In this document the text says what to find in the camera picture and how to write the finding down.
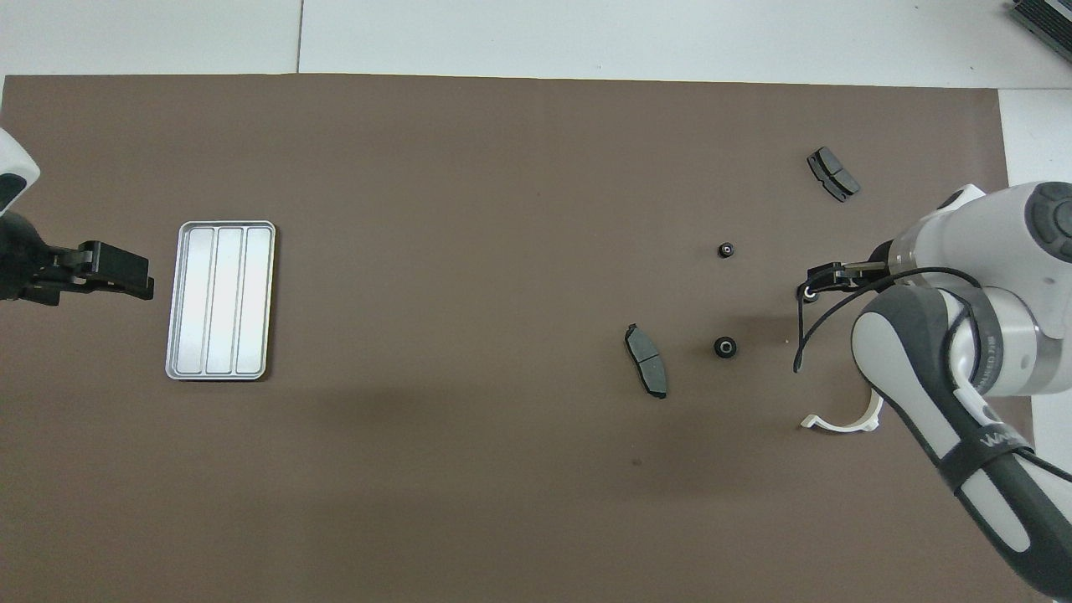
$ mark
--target black cable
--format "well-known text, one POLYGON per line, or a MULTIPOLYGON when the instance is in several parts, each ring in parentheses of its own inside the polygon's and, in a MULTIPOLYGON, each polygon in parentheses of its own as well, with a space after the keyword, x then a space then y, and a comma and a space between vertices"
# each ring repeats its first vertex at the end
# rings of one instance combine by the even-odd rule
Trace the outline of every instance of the black cable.
POLYGON ((946 368, 946 376, 949 378, 950 382, 956 383, 956 378, 953 376, 953 337, 956 336, 956 329, 961 327, 961 324, 964 323, 965 319, 971 319, 971 324, 973 325, 971 333, 976 342, 976 366, 971 368, 971 374, 968 376, 968 379, 973 381, 976 379, 976 371, 979 370, 979 353, 980 350, 982 350, 982 341, 979 339, 979 326, 976 321, 976 312, 971 308, 971 304, 968 304, 968 300, 964 297, 961 297, 952 291, 944 289, 942 291, 952 295, 963 307, 961 308, 961 311, 956 313, 953 322, 950 323, 949 328, 946 329, 946 335, 942 336, 941 366, 946 368))
POLYGON ((1052 462, 1049 462, 1047 460, 1039 458, 1039 455, 1034 454, 1033 452, 1025 450, 1025 448, 1021 448, 1021 450, 1016 451, 1016 454, 1018 454, 1019 456, 1022 456, 1025 459, 1027 459, 1028 462, 1033 462, 1040 469, 1048 471, 1048 472, 1053 473, 1054 475, 1057 475, 1061 480, 1064 480, 1066 482, 1072 482, 1072 473, 1069 473, 1068 471, 1064 471, 1060 467, 1057 467, 1056 465, 1054 465, 1054 464, 1052 464, 1052 462))
POLYGON ((976 279, 976 277, 972 277, 971 275, 969 275, 969 274, 967 274, 967 273, 965 273, 963 270, 957 270, 956 268, 944 268, 944 267, 939 267, 939 266, 930 266, 930 267, 925 267, 925 268, 912 268, 911 270, 905 270, 903 273, 897 273, 895 275, 890 275, 890 276, 887 276, 887 277, 882 277, 882 278, 880 278, 880 279, 878 279, 878 280, 876 280, 874 282, 870 282, 870 283, 868 283, 868 284, 866 284, 864 286, 861 286, 859 290, 854 291, 848 297, 846 297, 845 299, 842 299, 840 302, 838 302, 837 304, 835 304, 833 307, 831 307, 829 310, 827 310, 821 317, 819 317, 819 320, 817 320, 812 325, 812 328, 809 328, 806 334, 803 333, 803 330, 804 330, 804 304, 803 304, 803 300, 804 300, 804 298, 803 298, 804 288, 800 288, 800 291, 798 291, 798 293, 796 293, 796 298, 798 298, 798 310, 800 311, 800 313, 799 313, 799 319, 800 319, 799 320, 799 324, 800 324, 801 335, 800 335, 800 339, 796 342, 796 357, 793 358, 793 372, 800 372, 801 365, 804 362, 804 347, 807 345, 808 340, 812 339, 812 336, 815 334, 816 329, 818 329, 822 325, 822 323, 827 322, 827 319, 829 319, 831 315, 833 315, 834 312, 840 310, 842 308, 844 308, 848 304, 852 303, 853 299, 857 299, 858 297, 860 297, 864 293, 867 293, 869 291, 875 291, 876 289, 882 289, 882 288, 889 286, 889 285, 893 284, 897 279, 902 279, 902 278, 906 278, 906 277, 911 277, 911 276, 915 276, 915 275, 932 274, 932 273, 951 275, 951 276, 954 276, 954 277, 957 277, 959 279, 963 279, 963 280, 967 281, 969 284, 971 284, 972 286, 974 286, 977 289, 982 289, 983 288, 983 285, 979 282, 979 280, 976 279))

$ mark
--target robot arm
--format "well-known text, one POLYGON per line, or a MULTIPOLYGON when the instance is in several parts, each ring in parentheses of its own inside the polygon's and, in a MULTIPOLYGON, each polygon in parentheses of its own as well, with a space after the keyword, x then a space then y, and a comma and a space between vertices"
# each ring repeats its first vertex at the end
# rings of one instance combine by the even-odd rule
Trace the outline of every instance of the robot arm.
POLYGON ((46 245, 29 221, 9 211, 40 174, 26 150, 0 130, 0 299, 56 306, 61 291, 110 291, 152 299, 153 280, 145 258, 99 240, 77 249, 46 245))
MULTIPOLYGON (((982 397, 1072 387, 1072 185, 966 187, 879 249, 896 284, 857 319, 857 366, 1006 561, 1072 601, 1072 483, 982 397), (980 286, 919 267, 954 268, 980 286), (920 274, 896 278, 906 270, 920 274)), ((861 285, 838 266, 840 289, 861 285)))

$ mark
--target metal tray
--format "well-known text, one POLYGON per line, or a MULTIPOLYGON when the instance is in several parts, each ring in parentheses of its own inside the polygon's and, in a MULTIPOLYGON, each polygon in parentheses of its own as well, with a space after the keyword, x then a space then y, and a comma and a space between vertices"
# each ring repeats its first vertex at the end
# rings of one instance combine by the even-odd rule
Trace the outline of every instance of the metal tray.
POLYGON ((253 380, 268 357, 276 226, 187 222, 179 229, 167 329, 167 376, 253 380))

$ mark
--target black strap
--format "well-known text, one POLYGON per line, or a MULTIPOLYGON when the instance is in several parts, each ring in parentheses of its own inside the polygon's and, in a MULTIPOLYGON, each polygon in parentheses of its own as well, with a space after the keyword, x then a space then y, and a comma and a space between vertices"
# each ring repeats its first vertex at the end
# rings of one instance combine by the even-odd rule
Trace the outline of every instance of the black strap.
POLYGON ((1031 450, 1031 444, 1004 423, 980 427, 961 440, 938 462, 938 472, 946 484, 956 491, 968 477, 995 458, 1021 448, 1031 450))

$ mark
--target white floor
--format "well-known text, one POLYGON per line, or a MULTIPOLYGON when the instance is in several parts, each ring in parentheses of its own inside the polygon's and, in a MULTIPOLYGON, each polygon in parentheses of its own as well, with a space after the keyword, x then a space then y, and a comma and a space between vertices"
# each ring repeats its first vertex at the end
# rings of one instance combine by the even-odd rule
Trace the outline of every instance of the white floor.
MULTIPOLYGON (((1006 5, 4 0, 0 77, 300 71, 999 88, 1010 182, 1072 181, 1072 63, 1006 5)), ((1072 468, 1072 394, 1037 398, 1034 416, 1039 452, 1072 468)))

